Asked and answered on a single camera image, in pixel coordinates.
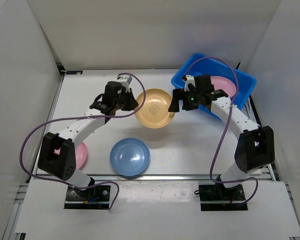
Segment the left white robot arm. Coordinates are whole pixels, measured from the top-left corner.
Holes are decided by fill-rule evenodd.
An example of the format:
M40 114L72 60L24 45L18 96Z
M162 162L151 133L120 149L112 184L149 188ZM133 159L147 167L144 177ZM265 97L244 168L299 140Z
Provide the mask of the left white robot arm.
M57 133L48 132L43 137L38 168L77 188L84 200L94 197L94 180L77 169L76 149L95 130L110 119L117 118L116 111L130 112L137 109L139 104L133 96L131 81L132 77L129 75L109 81L104 93L96 97L82 117L67 128Z

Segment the orange plate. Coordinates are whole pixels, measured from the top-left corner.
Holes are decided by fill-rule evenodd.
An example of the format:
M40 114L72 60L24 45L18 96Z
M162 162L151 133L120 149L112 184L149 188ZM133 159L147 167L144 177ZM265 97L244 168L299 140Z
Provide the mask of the orange plate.
M145 101L142 108L135 114L136 119L145 127L159 129L167 126L174 118L174 112L168 112L171 105L171 95L159 88L145 91Z

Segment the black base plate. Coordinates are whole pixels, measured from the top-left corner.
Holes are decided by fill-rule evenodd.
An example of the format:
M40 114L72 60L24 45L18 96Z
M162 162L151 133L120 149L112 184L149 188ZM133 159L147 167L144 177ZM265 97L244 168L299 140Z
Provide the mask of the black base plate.
M247 211L246 197L241 184L225 188L221 184L199 185L194 191L200 199L202 212Z
M110 207L110 192L111 185L108 181L86 190L68 187L63 208L66 210L107 210Z

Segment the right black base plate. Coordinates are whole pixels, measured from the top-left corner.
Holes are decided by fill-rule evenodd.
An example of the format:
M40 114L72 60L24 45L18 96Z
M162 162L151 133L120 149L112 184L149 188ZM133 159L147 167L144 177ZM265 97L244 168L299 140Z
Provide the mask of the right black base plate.
M202 212L247 211L246 197L241 184L225 188L221 184L199 185L194 191L200 199Z

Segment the blue plastic bin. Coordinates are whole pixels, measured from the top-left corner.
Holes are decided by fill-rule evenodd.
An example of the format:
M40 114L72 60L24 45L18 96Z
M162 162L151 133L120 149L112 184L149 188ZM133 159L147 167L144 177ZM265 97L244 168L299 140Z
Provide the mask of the blue plastic bin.
M209 74L210 76L221 76L228 78L235 84L236 90L238 91L238 94L234 100L234 104L237 105L238 109L242 110L254 87L256 86L256 79L240 70L230 69L225 64L215 59L204 59L192 65L196 60L204 57L205 55L201 53L193 54L172 77L171 84L177 89L183 89L185 87L185 82L182 80L182 77L185 74L194 77Z

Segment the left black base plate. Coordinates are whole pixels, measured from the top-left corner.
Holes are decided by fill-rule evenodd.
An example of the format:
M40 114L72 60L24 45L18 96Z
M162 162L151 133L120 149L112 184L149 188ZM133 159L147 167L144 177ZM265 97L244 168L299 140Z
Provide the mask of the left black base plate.
M110 192L111 185L108 181L86 190L68 187L63 208L66 210L107 210L110 207Z

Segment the blue plate front centre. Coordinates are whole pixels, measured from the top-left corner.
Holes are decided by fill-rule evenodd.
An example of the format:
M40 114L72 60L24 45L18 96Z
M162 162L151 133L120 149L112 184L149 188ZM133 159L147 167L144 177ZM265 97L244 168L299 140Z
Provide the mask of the blue plate front centre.
M137 138L124 138L111 149L109 161L119 175L133 177L140 175L150 163L150 150Z

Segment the small black label sticker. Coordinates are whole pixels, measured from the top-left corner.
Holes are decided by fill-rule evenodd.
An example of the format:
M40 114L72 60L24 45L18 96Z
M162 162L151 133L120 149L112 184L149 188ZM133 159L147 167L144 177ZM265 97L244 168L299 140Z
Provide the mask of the small black label sticker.
M67 75L82 75L83 71L82 70L68 70L66 71Z

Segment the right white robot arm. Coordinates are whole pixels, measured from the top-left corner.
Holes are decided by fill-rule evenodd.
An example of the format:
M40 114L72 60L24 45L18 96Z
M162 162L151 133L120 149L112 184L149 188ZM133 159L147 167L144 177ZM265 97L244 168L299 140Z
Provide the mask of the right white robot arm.
M237 146L234 163L222 173L215 183L214 193L220 200L228 199L233 187L246 180L250 174L275 160L274 131L249 119L234 104L223 89L214 87L209 74L182 77L185 85L172 92L169 112L191 111L203 106L225 123Z

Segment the pink plate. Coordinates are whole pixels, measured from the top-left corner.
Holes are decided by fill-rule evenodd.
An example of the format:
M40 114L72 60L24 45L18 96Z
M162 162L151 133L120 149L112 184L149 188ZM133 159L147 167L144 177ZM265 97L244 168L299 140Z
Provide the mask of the pink plate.
M210 79L215 90L223 90L229 98L235 95L237 88L230 79L223 76L211 76Z
M85 164L87 157L87 146L82 142L75 150L76 169L80 169Z

